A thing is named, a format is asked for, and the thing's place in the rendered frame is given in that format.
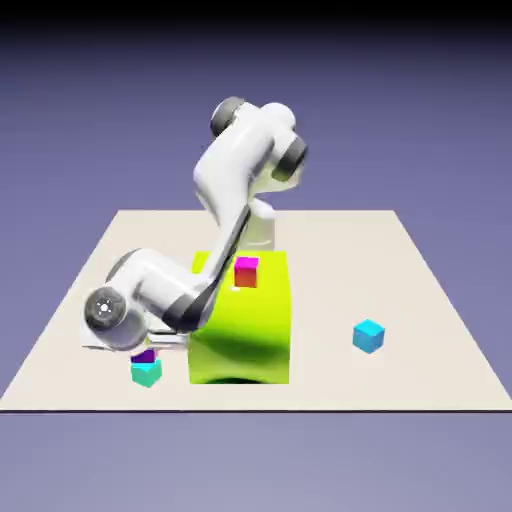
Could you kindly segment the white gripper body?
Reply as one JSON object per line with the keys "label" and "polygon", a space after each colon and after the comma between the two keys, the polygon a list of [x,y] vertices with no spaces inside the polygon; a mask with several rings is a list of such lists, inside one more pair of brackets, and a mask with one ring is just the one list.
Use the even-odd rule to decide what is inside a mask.
{"label": "white gripper body", "polygon": [[149,331],[138,341],[119,341],[100,339],[92,333],[86,333],[81,341],[81,346],[90,350],[141,353],[145,350],[174,350],[184,349],[188,344],[186,334],[171,331]]}

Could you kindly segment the small teal cube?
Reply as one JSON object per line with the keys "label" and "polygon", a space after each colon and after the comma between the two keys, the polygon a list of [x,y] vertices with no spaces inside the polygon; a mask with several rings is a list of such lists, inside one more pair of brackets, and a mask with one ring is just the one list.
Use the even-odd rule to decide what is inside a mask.
{"label": "small teal cube", "polygon": [[151,363],[132,363],[132,381],[145,388],[151,388],[162,377],[162,364],[160,359]]}

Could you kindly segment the small magenta cube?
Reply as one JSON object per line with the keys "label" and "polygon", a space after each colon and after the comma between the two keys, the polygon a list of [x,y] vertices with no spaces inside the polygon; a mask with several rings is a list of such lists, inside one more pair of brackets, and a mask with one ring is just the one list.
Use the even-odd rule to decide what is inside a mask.
{"label": "small magenta cube", "polygon": [[234,286],[237,288],[256,288],[258,267],[258,257],[239,256],[234,264]]}

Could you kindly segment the small blue cube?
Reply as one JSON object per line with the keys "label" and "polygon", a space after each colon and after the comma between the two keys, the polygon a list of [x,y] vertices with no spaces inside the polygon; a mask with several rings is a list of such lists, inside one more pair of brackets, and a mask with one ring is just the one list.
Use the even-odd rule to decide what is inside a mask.
{"label": "small blue cube", "polygon": [[383,345],[385,329],[380,324],[365,319],[353,329],[352,343],[367,354],[371,354]]}

